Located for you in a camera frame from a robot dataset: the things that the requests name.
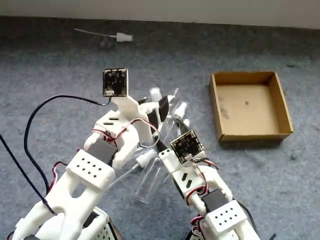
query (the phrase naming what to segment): cardboard tray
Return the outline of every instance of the cardboard tray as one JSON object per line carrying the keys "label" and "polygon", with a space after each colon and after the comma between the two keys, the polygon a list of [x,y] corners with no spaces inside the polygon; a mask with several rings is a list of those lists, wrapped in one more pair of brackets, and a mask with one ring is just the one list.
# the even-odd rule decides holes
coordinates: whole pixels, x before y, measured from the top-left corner
{"label": "cardboard tray", "polygon": [[210,91],[219,141],[282,140],[294,131],[273,71],[217,72]]}

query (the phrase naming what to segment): white bottle cap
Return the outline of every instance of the white bottle cap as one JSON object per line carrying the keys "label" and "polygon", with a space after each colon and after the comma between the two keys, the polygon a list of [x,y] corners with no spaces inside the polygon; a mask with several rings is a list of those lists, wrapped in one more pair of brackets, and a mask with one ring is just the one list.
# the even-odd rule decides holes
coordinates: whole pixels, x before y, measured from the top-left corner
{"label": "white bottle cap", "polygon": [[160,88],[153,87],[150,89],[150,95],[152,102],[158,102],[160,99],[162,99],[162,94],[160,91]]}
{"label": "white bottle cap", "polygon": [[116,33],[116,41],[119,43],[132,42],[133,40],[134,40],[134,37],[132,35],[124,34],[122,32]]}
{"label": "white bottle cap", "polygon": [[190,127],[190,120],[188,118],[183,119],[182,121],[187,127]]}
{"label": "white bottle cap", "polygon": [[157,152],[154,149],[150,149],[146,153],[138,156],[135,160],[138,162],[141,168],[144,168],[151,159],[157,156]]}
{"label": "white bottle cap", "polygon": [[177,119],[183,119],[186,113],[188,104],[184,101],[182,102],[174,111],[173,116]]}

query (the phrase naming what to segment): white wall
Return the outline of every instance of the white wall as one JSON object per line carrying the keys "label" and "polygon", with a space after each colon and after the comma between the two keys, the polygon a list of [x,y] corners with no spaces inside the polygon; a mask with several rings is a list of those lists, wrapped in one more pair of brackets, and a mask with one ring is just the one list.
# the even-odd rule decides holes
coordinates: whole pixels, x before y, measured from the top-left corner
{"label": "white wall", "polygon": [[2,16],[320,29],[320,0],[0,0],[0,2],[2,2],[0,3]]}

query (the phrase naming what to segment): circuit board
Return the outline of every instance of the circuit board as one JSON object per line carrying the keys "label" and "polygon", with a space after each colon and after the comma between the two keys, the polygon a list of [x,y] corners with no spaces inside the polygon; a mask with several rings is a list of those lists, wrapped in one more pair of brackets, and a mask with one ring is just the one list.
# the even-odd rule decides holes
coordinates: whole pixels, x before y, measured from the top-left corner
{"label": "circuit board", "polygon": [[111,68],[103,72],[103,96],[126,97],[128,91],[128,69]]}
{"label": "circuit board", "polygon": [[187,161],[186,157],[194,157],[204,149],[193,129],[172,141],[170,145],[181,164]]}

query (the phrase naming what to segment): mounting holes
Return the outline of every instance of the mounting holes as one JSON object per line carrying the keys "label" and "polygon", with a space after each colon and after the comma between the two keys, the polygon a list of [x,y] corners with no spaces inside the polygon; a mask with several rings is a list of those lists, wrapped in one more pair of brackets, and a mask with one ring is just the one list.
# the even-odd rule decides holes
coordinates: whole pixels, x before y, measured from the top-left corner
{"label": "mounting holes", "polygon": [[192,183],[192,180],[189,180],[189,181],[187,182],[187,184],[186,184],[186,188],[187,188],[187,189],[190,188],[191,183]]}
{"label": "mounting holes", "polygon": [[187,175],[188,175],[187,173],[184,173],[181,180],[182,180],[182,181],[185,181],[186,178],[187,178]]}

